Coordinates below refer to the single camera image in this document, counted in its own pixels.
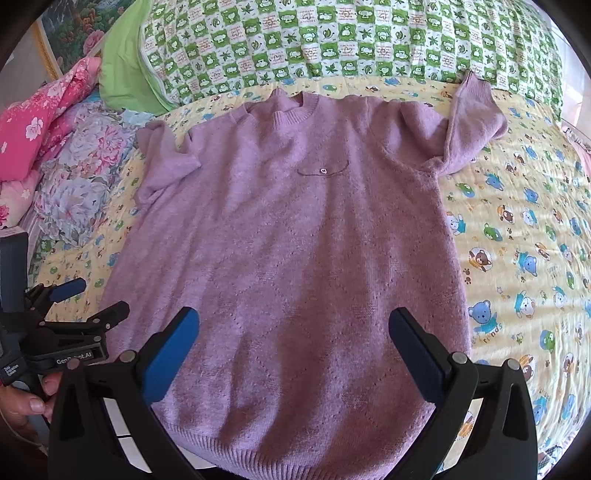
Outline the person's left hand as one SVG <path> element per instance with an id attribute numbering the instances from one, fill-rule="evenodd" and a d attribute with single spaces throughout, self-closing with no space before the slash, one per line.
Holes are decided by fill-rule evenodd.
<path id="1" fill-rule="evenodd" d="M 38 435 L 28 417 L 43 416 L 48 422 L 52 420 L 54 396 L 59 389 L 61 378 L 62 374 L 57 372 L 47 375 L 41 381 L 47 400 L 13 386 L 1 387 L 1 415 L 14 433 L 25 440 L 38 442 Z"/>

